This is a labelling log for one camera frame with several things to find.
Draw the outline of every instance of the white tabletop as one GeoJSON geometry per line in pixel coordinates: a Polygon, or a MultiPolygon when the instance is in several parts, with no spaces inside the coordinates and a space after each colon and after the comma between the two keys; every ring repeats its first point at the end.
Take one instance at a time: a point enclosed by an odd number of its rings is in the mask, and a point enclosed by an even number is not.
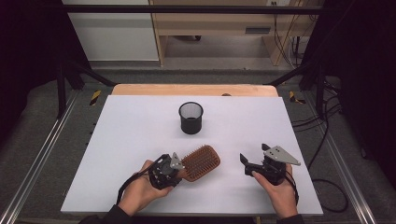
{"type": "Polygon", "coordinates": [[[262,143],[281,146],[302,163],[293,165],[300,194],[298,211],[322,215],[283,100],[280,97],[116,96],[110,95],[78,172],[68,191],[64,213],[105,213],[122,183],[144,161],[173,152],[183,158],[202,145],[219,154],[218,168],[195,182],[183,180],[165,198],[140,212],[146,216],[257,216],[273,214],[265,190],[244,173],[239,153],[263,160],[262,143]],[[180,130],[178,108],[194,101],[204,108],[203,128],[180,130]]]}

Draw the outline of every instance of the hair brush bristles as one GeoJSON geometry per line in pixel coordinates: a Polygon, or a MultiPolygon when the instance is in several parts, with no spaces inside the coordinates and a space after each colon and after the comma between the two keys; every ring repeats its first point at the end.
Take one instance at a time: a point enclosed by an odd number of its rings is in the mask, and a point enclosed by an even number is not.
{"type": "Polygon", "coordinates": [[[213,147],[202,146],[181,160],[181,163],[185,168],[177,176],[193,182],[218,167],[220,157],[213,147]]]}

